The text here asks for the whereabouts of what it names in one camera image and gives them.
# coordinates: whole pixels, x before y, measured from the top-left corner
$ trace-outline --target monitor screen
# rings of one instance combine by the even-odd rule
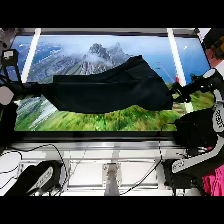
[[[21,73],[31,41],[32,37],[18,36],[12,45],[19,51]],[[191,74],[203,75],[210,69],[197,38],[176,37],[176,43],[187,83]],[[98,53],[92,53],[94,47]],[[137,55],[142,55],[169,88],[176,81],[168,37],[115,35],[41,35],[27,81],[51,83],[54,75],[98,74]],[[13,70],[9,74],[15,79]],[[197,92],[192,104],[195,110],[210,107],[213,96]],[[183,116],[186,109],[184,104],[174,103],[172,110],[155,112],[132,105],[106,114],[82,114],[58,111],[41,96],[22,100],[17,113],[16,131],[155,131],[162,127],[175,130],[168,123]]]

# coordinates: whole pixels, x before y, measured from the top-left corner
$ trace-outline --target pink cloth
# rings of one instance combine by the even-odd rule
[[[202,177],[205,192],[211,196],[224,196],[224,165]]]

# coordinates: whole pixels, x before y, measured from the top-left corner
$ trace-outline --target black border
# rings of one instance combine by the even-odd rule
[[[167,33],[142,32],[43,32],[41,35],[116,35],[116,36],[160,36]],[[18,36],[32,36],[21,33]],[[174,34],[175,37],[198,38],[198,35]],[[13,142],[74,142],[74,141],[170,141],[174,131],[14,131]]]

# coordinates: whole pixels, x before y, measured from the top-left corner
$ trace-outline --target folded black garment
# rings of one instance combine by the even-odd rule
[[[170,110],[173,97],[162,78],[142,56],[92,75],[56,75],[43,95],[58,110],[108,113],[139,105],[146,110]]]

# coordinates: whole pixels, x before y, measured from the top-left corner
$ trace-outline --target sky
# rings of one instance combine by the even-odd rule
[[[31,42],[30,37],[17,37],[16,41]],[[185,73],[189,83],[190,75],[202,75],[210,69],[201,44],[197,38],[176,37],[176,43]],[[64,48],[63,54],[81,54],[88,52],[94,44],[101,44],[108,48],[117,42],[124,53],[142,55],[148,64],[166,82],[174,82],[176,68],[168,37],[157,36],[112,36],[112,35],[43,35],[40,42],[60,44]]]

